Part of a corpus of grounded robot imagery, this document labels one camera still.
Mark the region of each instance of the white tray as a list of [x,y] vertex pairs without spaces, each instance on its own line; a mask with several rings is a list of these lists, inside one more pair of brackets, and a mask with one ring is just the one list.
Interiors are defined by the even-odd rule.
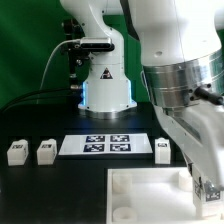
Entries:
[[[183,169],[186,168],[108,170],[107,224],[127,223],[113,221],[113,211],[120,207],[130,207],[137,213],[137,221],[132,224],[223,224],[223,220],[197,220],[192,192],[178,187],[178,173]],[[118,172],[132,177],[127,193],[113,192],[112,177]]]

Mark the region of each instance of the white mat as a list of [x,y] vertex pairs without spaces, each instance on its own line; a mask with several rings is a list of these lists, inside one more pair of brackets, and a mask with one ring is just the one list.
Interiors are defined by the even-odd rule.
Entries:
[[146,133],[66,135],[59,155],[152,153]]

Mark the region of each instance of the black cable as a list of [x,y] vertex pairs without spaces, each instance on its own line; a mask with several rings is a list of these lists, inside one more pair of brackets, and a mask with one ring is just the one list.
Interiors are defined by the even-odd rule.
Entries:
[[66,90],[70,90],[70,88],[57,88],[57,89],[37,90],[37,91],[30,92],[30,93],[26,93],[26,94],[24,94],[22,96],[19,96],[19,97],[15,98],[15,99],[9,101],[7,104],[5,104],[0,109],[0,112],[5,111],[6,108],[10,107],[13,104],[16,104],[20,100],[26,99],[26,98],[31,97],[31,96],[44,94],[44,93],[54,93],[54,92],[66,91]]
[[214,105],[224,105],[223,97],[217,93],[210,93],[202,87],[198,87],[195,92],[195,96],[199,97],[200,99],[209,101]]
[[70,96],[74,96],[74,95],[70,94],[70,95],[58,95],[58,96],[47,96],[47,97],[36,97],[36,98],[30,98],[30,99],[21,99],[21,100],[18,100],[17,102],[15,102],[13,104],[10,104],[7,107],[4,106],[4,109],[1,109],[1,113],[4,113],[5,111],[7,111],[10,107],[13,107],[16,104],[22,103],[22,102],[25,102],[25,101],[32,101],[32,100],[37,100],[37,99],[48,100],[48,99],[64,98],[64,97],[70,97]]

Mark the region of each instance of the small white cube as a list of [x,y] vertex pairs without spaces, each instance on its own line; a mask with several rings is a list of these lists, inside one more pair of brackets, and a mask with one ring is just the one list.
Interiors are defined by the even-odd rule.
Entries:
[[24,165],[28,154],[28,142],[26,140],[14,141],[7,151],[9,166]]
[[170,164],[170,141],[164,138],[155,140],[155,163]]
[[37,150],[38,165],[52,165],[57,155],[57,142],[54,139],[42,141]]

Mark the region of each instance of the blue led light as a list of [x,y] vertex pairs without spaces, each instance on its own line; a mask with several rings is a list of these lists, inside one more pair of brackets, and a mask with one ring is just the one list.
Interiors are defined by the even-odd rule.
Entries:
[[82,88],[83,88],[82,90],[83,101],[81,102],[81,104],[85,106],[86,105],[86,83],[85,82],[83,82]]
[[130,102],[130,104],[132,104],[133,100],[132,100],[131,81],[130,80],[128,80],[128,91],[129,91],[129,102]]

